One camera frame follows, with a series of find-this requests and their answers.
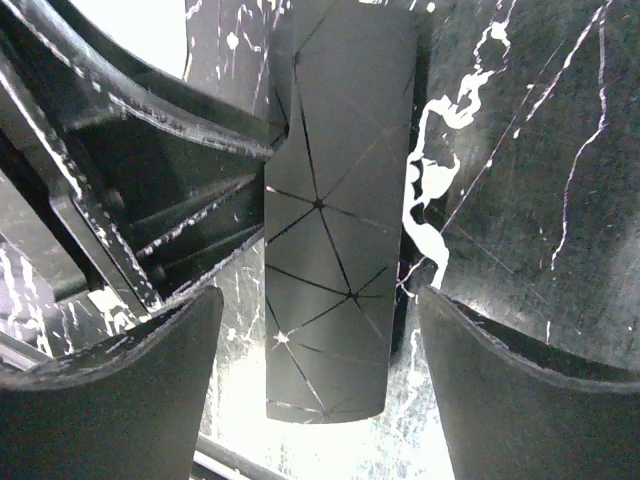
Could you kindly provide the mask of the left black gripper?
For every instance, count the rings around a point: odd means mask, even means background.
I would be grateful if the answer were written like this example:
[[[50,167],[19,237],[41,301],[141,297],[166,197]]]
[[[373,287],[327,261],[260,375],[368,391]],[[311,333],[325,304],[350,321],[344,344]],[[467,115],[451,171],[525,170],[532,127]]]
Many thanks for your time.
[[[167,169],[130,182],[128,229],[74,121],[113,119],[107,97],[197,144],[274,149],[267,121],[142,61],[70,2],[1,7],[35,37],[1,39],[1,335],[51,359],[145,322],[263,227],[261,169]]]

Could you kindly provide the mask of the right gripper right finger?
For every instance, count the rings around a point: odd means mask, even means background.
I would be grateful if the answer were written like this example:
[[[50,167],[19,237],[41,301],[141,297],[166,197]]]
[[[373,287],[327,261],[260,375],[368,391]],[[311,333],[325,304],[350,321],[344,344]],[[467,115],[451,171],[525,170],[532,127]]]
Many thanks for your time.
[[[639,375],[424,287],[418,317],[458,479],[636,479]]]

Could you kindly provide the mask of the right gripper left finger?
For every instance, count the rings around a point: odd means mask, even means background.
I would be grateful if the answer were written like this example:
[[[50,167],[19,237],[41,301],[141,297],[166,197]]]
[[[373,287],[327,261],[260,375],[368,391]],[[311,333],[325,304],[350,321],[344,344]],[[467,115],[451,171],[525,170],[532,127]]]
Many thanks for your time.
[[[89,348],[2,368],[2,478],[189,478],[223,307],[207,287]]]

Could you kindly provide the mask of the black glasses case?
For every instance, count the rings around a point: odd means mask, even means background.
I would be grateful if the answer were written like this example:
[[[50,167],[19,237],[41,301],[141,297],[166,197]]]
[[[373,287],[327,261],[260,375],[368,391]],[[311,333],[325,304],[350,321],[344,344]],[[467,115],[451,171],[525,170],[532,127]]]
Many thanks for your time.
[[[266,414],[382,412],[418,47],[414,15],[296,1],[274,35],[288,135],[265,166]]]

